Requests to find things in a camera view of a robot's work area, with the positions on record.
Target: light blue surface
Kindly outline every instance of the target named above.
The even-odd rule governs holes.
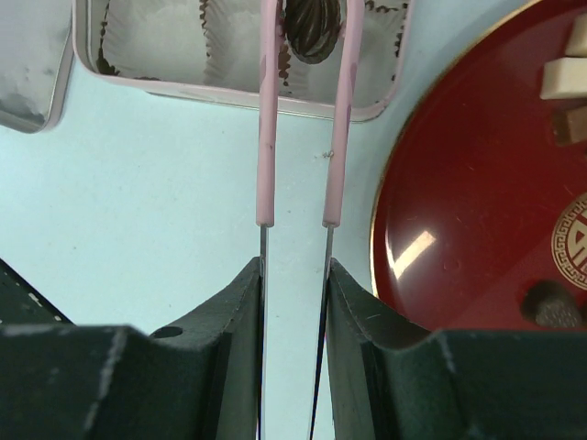
[[[441,70],[523,3],[416,0],[398,94],[378,119],[350,128],[334,257],[366,288],[371,207],[402,124]],[[259,252],[258,126],[255,111],[151,96],[76,64],[55,129],[29,136],[0,127],[0,258],[77,324],[151,332],[173,321]],[[308,426],[331,129],[331,121],[279,117],[269,440],[305,438]],[[322,384],[317,440],[334,438],[327,375]]]

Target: cupcake liner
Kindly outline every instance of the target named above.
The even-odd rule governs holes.
[[[125,78],[198,84],[205,36],[198,0],[110,0],[103,25],[103,67]]]
[[[259,0],[214,0],[205,13],[205,83],[246,92],[259,91]]]
[[[395,73],[404,33],[406,10],[386,13],[365,11],[354,105],[373,105],[389,91]]]
[[[202,29],[205,29],[205,10],[208,7],[208,0],[200,0],[200,23],[202,24]]]
[[[206,9],[206,49],[210,57],[205,83],[259,91],[260,1],[214,0]],[[298,97],[307,88],[307,67],[293,64],[285,42],[278,55],[279,95]]]
[[[405,0],[365,0],[365,11],[387,14],[407,10]]]
[[[309,66],[302,62],[295,62],[297,58],[287,42],[282,44],[278,57],[279,95],[300,97],[308,88]]]

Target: circular logo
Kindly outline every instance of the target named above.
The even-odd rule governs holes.
[[[587,193],[562,213],[550,245],[560,273],[575,286],[587,290]]]

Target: red tray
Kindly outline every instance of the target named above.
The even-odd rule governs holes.
[[[585,0],[517,11],[405,125],[373,211],[371,266],[379,298],[425,328],[538,329],[520,303],[542,280],[587,300],[587,143],[557,147],[551,122],[587,101],[539,97],[544,64],[585,12]]]

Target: black object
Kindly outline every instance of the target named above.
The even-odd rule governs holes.
[[[124,326],[0,325],[0,438],[254,439],[259,299],[254,258],[152,337]]]
[[[587,438],[586,334],[429,334],[335,260],[328,288],[337,440]]]
[[[283,21],[293,55],[318,64],[332,53],[340,31],[339,0],[288,0]]]
[[[0,259],[0,324],[71,321]]]

